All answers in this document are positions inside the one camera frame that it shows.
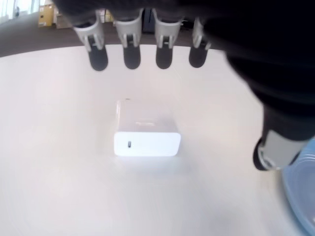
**tabletop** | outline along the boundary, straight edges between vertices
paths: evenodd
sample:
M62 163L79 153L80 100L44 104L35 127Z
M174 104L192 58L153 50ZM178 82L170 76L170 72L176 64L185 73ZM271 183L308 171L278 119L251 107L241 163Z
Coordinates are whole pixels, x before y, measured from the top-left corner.
M121 45L93 71L84 47L0 58L0 234L24 236L306 235L281 175L252 163L262 106L223 52L167 70ZM119 99L167 103L182 142L174 157L116 157Z

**robotic hand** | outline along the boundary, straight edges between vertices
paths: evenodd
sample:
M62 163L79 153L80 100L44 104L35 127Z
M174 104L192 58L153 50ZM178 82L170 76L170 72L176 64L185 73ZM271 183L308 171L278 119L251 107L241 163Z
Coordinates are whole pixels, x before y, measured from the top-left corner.
M201 67L210 42L226 52L231 66L263 103L262 137L253 154L259 170L294 162L315 134L315 15L311 1L271 0L54 0L85 45L91 65L104 70L108 58L95 10L109 9L124 48L125 64L136 69L144 7L154 9L156 62L166 69L183 17L195 19L189 61Z

